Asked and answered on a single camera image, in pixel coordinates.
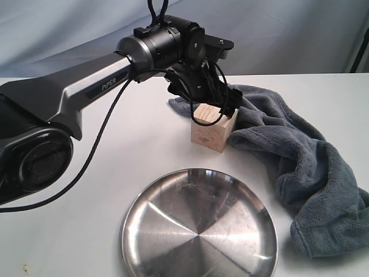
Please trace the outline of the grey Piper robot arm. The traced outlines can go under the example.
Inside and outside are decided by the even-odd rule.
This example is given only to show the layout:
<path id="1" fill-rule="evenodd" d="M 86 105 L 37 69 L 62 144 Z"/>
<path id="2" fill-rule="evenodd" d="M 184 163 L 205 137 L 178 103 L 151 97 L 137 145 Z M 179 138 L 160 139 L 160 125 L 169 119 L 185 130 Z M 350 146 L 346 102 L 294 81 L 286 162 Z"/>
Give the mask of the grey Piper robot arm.
<path id="1" fill-rule="evenodd" d="M 43 77 L 1 85 L 1 211 L 7 203 L 56 182 L 82 138 L 81 113 L 116 87 L 125 90 L 158 73 L 169 93 L 191 107 L 205 103 L 232 117 L 242 94 L 231 89 L 217 61 L 234 43 L 207 35 L 197 23 L 155 19 L 119 41 L 109 55 Z"/>

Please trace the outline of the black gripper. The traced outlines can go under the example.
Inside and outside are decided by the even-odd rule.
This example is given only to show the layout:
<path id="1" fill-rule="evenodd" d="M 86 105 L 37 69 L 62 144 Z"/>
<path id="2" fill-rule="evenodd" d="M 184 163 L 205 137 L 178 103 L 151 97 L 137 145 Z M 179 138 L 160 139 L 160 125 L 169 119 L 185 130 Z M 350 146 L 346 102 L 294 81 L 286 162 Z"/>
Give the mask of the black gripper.
<path id="1" fill-rule="evenodd" d="M 242 92 L 227 84 L 224 73 L 215 62 L 203 62 L 197 69 L 184 63 L 175 64 L 166 74 L 168 92 L 188 103 L 205 103 L 220 108 L 231 118 L 242 104 Z"/>

